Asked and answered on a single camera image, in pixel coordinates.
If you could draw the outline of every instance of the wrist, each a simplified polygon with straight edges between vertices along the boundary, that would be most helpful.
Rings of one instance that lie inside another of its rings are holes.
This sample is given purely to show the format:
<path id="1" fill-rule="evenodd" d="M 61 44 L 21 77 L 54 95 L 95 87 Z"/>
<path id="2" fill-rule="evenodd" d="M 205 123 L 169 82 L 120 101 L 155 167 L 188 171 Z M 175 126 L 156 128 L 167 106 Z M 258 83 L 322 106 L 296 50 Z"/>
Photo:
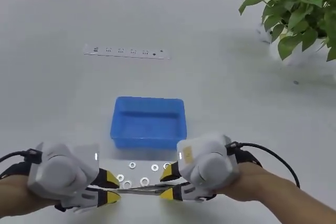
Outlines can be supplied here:
<path id="1" fill-rule="evenodd" d="M 259 181 L 258 190 L 256 191 L 256 200 L 265 203 L 270 197 L 285 190 L 297 189 L 296 185 L 284 178 L 276 175 L 267 175 Z"/>

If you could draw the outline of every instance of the green plant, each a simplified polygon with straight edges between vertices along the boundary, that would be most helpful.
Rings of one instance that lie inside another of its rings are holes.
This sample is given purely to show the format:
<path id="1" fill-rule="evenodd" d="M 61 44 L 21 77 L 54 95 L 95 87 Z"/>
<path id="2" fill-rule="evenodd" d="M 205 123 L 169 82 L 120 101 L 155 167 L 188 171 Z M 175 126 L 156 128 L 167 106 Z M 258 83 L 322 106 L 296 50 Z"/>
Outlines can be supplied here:
<path id="1" fill-rule="evenodd" d="M 278 46 L 282 60 L 298 44 L 302 43 L 305 51 L 318 38 L 323 39 L 322 47 L 330 48 L 327 61 L 336 59 L 336 0 L 245 0 L 240 14 L 260 2 L 266 4 L 262 22 L 266 31 L 271 29 L 272 42 L 287 29 Z"/>

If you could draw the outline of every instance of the blue plastic tray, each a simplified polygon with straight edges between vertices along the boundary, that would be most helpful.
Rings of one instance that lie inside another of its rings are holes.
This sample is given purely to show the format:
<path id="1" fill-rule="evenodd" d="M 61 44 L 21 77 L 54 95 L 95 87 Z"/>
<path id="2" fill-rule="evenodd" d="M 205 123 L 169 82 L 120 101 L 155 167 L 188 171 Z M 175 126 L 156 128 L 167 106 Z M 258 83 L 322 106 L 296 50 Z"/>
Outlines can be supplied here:
<path id="1" fill-rule="evenodd" d="M 176 149 L 187 137 L 180 99 L 118 97 L 111 125 L 117 148 Z"/>

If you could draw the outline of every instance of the leaf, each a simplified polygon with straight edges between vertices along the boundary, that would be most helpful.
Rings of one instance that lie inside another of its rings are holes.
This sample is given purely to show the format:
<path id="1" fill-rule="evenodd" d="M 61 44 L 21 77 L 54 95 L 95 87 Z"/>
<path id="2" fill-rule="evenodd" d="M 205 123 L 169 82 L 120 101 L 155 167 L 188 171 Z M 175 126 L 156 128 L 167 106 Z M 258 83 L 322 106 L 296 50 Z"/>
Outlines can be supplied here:
<path id="1" fill-rule="evenodd" d="M 271 15 L 267 18 L 267 20 L 264 23 L 265 31 L 268 31 L 272 27 L 274 27 L 277 23 L 279 23 L 281 20 L 280 16 Z"/>
<path id="2" fill-rule="evenodd" d="M 322 7 L 323 4 L 323 0 L 301 0 L 301 2 L 316 5 L 318 7 Z"/>
<path id="3" fill-rule="evenodd" d="M 284 4 L 284 7 L 285 7 L 287 10 L 291 11 L 292 8 L 293 8 L 293 5 L 294 5 L 294 2 L 292 2 L 292 1 L 288 1 L 288 2 L 286 2 L 286 3 Z"/>
<path id="4" fill-rule="evenodd" d="M 256 4 L 260 3 L 261 1 L 262 0 L 245 0 L 243 2 L 243 4 L 241 5 L 241 7 L 239 8 L 240 15 L 243 14 L 246 6 L 256 5 Z"/>
<path id="5" fill-rule="evenodd" d="M 299 23 L 292 29 L 292 31 L 293 31 L 294 33 L 299 34 L 299 33 L 303 32 L 303 31 L 307 30 L 308 27 L 309 27 L 308 22 L 305 21 L 305 20 L 302 20 L 302 21 L 300 21 L 300 22 L 299 22 Z"/>
<path id="6" fill-rule="evenodd" d="M 282 31 L 284 30 L 284 25 L 283 24 L 278 24 L 273 28 L 272 31 L 272 42 L 274 42 L 282 33 Z"/>
<path id="7" fill-rule="evenodd" d="M 336 47 L 335 46 L 331 47 L 328 53 L 327 61 L 332 61 L 332 60 L 336 60 Z"/>
<path id="8" fill-rule="evenodd" d="M 302 35 L 302 52 L 306 51 L 315 43 L 318 37 L 318 32 L 314 29 L 308 29 Z"/>
<path id="9" fill-rule="evenodd" d="M 318 50 L 318 51 L 320 51 L 324 46 L 326 46 L 326 44 L 329 42 L 329 39 L 327 38 L 327 39 L 325 39 L 322 43 L 321 43 L 321 47 L 320 47 L 320 49 Z"/>
<path id="10" fill-rule="evenodd" d="M 265 22 L 265 19 L 272 14 L 272 9 L 270 6 L 266 5 L 262 15 L 262 23 Z"/>
<path id="11" fill-rule="evenodd" d="M 288 29 L 292 30 L 307 14 L 311 13 L 312 10 L 313 7 L 310 6 L 307 10 L 305 8 L 300 8 L 293 12 L 289 18 Z"/>
<path id="12" fill-rule="evenodd" d="M 296 46 L 302 41 L 300 35 L 286 36 L 283 38 L 278 45 L 279 54 L 282 60 L 285 60 L 290 56 Z"/>

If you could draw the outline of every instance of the human arm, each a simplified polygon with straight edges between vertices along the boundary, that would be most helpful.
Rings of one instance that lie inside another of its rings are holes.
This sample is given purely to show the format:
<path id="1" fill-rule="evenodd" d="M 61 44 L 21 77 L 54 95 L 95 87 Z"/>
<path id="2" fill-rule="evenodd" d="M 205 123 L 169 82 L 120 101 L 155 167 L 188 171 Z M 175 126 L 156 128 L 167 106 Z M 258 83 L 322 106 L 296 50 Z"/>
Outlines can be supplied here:
<path id="1" fill-rule="evenodd" d="M 292 182 L 252 164 L 239 164 L 241 176 L 219 191 L 239 201 L 256 200 L 282 224 L 335 224 L 336 211 L 312 198 Z"/>
<path id="2" fill-rule="evenodd" d="M 13 175 L 0 180 L 0 218 L 26 215 L 57 202 L 42 199 L 27 188 L 27 176 Z"/>

